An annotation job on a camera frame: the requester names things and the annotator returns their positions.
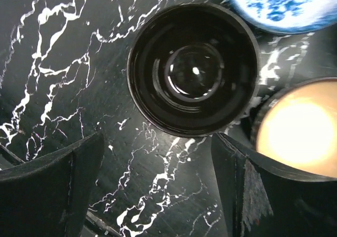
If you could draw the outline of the black glossy bowl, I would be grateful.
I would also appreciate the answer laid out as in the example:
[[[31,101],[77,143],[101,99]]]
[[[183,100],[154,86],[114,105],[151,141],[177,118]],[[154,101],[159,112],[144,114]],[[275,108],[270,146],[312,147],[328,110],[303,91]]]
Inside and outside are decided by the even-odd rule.
[[[178,137],[203,137],[239,118],[257,94],[260,54],[244,20],[222,6],[165,8],[140,29],[127,84],[142,115]]]

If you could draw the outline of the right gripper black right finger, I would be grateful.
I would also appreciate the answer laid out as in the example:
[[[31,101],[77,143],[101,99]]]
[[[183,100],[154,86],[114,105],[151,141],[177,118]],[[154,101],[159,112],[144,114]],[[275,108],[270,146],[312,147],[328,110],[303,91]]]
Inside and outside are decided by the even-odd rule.
[[[212,136],[225,236],[336,236],[336,179]]]

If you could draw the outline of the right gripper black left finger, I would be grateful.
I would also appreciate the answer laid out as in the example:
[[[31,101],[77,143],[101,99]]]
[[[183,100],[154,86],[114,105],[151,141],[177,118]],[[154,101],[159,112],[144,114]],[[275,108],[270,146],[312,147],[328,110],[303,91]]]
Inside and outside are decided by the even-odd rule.
[[[80,236],[104,154],[94,133],[1,171],[1,236]]]

